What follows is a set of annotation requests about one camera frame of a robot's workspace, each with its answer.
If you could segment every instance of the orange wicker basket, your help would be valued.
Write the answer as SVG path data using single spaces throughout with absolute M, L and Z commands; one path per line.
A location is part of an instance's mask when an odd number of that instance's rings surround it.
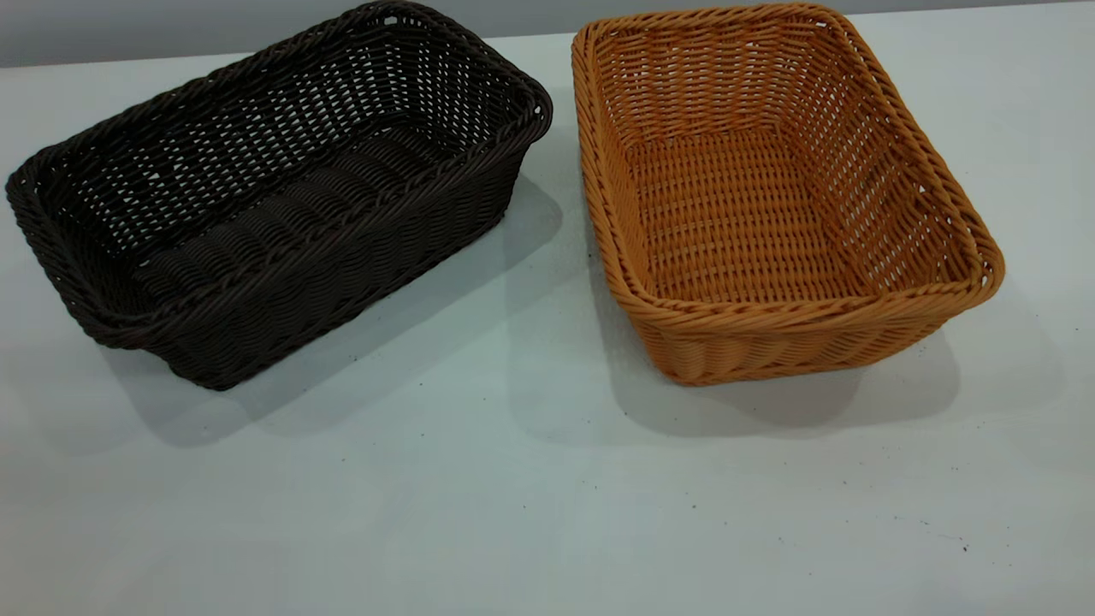
M 869 364 L 999 288 L 995 242 L 839 13 L 603 20 L 573 59 L 608 284 L 673 381 Z

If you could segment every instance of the basket rim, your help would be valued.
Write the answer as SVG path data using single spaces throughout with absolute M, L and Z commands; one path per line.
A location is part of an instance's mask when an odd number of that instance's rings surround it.
M 247 264 L 221 276 L 218 280 L 204 284 L 180 298 L 173 299 L 152 311 L 125 314 L 110 310 L 99 300 L 93 286 L 83 277 L 82 269 L 67 254 L 64 241 L 53 221 L 45 214 L 41 199 L 34 188 L 38 171 L 64 152 L 88 141 L 110 133 L 135 121 L 148 120 L 164 104 L 181 104 L 203 95 L 210 84 L 218 81 L 239 80 L 253 77 L 265 66 L 278 58 L 308 53 L 308 47 L 332 36 L 338 36 L 348 26 L 383 16 L 413 16 L 431 26 L 445 42 L 460 48 L 471 57 L 479 57 L 494 65 L 496 72 L 512 88 L 512 95 L 523 98 L 523 109 L 518 117 L 499 127 L 484 142 L 477 143 L 456 156 L 423 167 L 423 171 L 407 183 L 382 191 L 367 202 L 358 204 L 328 224 L 314 230 L 307 237 L 270 251 L 267 258 Z M 218 68 L 204 77 L 192 79 L 178 86 L 137 103 L 120 113 L 100 120 L 91 127 L 57 143 L 42 148 L 22 163 L 9 177 L 7 193 L 15 212 L 16 222 L 26 231 L 24 221 L 32 214 L 41 216 L 48 224 L 50 233 L 24 232 L 39 265 L 61 294 L 69 312 L 80 325 L 103 345 L 130 347 L 127 341 L 135 338 L 147 340 L 150 333 L 163 335 L 165 322 L 200 310 L 203 313 L 217 312 L 239 301 L 265 280 L 276 279 L 284 270 L 295 266 L 301 258 L 314 258 L 325 254 L 347 235 L 371 224 L 382 223 L 403 210 L 430 197 L 443 186 L 436 186 L 436 179 L 446 174 L 471 176 L 489 166 L 494 161 L 510 155 L 528 147 L 542 137 L 550 127 L 552 101 L 546 90 L 529 74 L 517 68 L 480 36 L 451 18 L 423 4 L 407 0 L 376 0 L 350 9 L 341 15 L 313 25 L 293 36 L 279 40 L 245 58 Z M 383 202 L 385 207 L 373 207 Z M 61 253 L 69 267 L 77 271 L 65 271 L 64 267 L 49 264 L 46 255 Z
M 772 302 L 703 302 L 652 293 L 634 274 L 635 266 L 623 249 L 624 240 L 614 219 L 614 205 L 599 181 L 606 172 L 600 143 L 607 136 L 597 44 L 621 31 L 668 31 L 718 27 L 744 21 L 779 18 L 814 18 L 834 27 L 857 56 L 875 96 L 886 102 L 888 119 L 918 154 L 925 184 L 942 195 L 950 216 L 969 233 L 958 235 L 967 256 L 970 276 L 953 282 L 932 282 L 871 295 L 846 295 L 823 300 Z M 961 186 L 917 125 L 903 101 L 860 36 L 854 25 L 839 12 L 814 3 L 775 3 L 750 7 L 711 8 L 641 13 L 590 22 L 572 45 L 575 98 L 581 144 L 581 166 L 586 200 L 604 264 L 608 284 L 616 301 L 632 318 L 671 332 L 692 333 L 809 333 L 838 327 L 864 328 L 895 321 L 946 319 L 992 297 L 1004 277 L 1004 260 L 984 222 L 972 208 Z

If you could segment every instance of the woven basket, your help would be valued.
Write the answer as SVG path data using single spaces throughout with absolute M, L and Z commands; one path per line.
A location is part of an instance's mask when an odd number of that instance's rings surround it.
M 227 390 L 497 223 L 550 123 L 474 34 L 385 0 L 44 149 L 8 194 L 89 336 Z
M 869 364 L 1000 286 L 984 223 L 840 14 L 612 19 L 573 51 L 608 284 L 673 381 Z

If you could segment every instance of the gray wall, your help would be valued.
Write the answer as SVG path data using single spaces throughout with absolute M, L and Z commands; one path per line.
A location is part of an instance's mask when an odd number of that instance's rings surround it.
M 361 0 L 0 0 L 0 66 L 253 51 Z M 1028 0 L 1048 2 L 1053 0 Z M 758 0 L 425 0 L 481 36 L 575 32 L 611 15 Z M 845 13 L 1018 0 L 829 0 Z

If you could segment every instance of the table surface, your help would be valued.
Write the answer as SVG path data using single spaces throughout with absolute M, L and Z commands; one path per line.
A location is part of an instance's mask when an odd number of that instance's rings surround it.
M 568 35 L 506 219 L 217 394 L 85 338 L 0 208 L 0 615 L 1088 614 L 1095 3 L 854 16 L 1007 257 L 874 367 L 662 379 L 585 211 Z M 0 70 L 0 172 L 240 56 Z

